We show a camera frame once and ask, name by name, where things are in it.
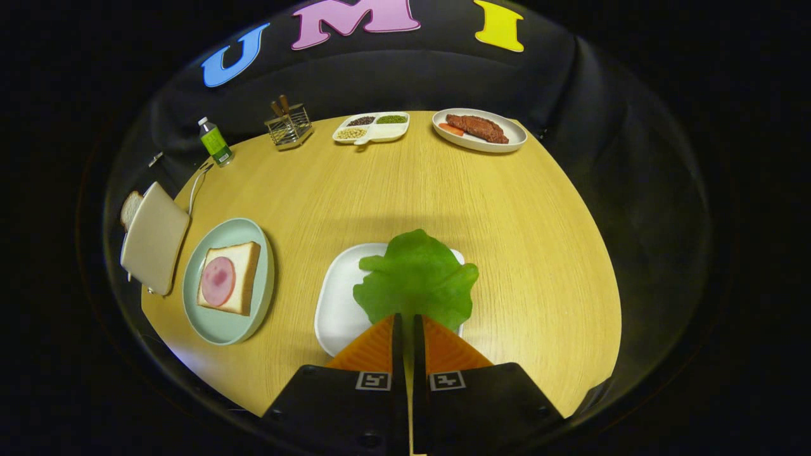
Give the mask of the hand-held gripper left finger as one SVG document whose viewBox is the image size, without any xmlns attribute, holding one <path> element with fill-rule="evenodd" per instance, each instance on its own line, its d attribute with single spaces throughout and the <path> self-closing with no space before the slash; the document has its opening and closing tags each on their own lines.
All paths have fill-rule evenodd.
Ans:
<svg viewBox="0 0 811 456">
<path fill-rule="evenodd" d="M 408 455 L 402 317 L 389 315 L 327 366 L 303 365 L 261 418 L 306 455 Z"/>
</svg>

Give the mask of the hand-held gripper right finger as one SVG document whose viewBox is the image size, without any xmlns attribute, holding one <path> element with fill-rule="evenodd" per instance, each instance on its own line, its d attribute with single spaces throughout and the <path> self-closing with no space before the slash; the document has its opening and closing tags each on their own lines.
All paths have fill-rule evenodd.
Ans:
<svg viewBox="0 0 811 456">
<path fill-rule="evenodd" d="M 426 315 L 414 318 L 413 450 L 504 455 L 564 418 L 519 364 L 493 364 Z"/>
</svg>

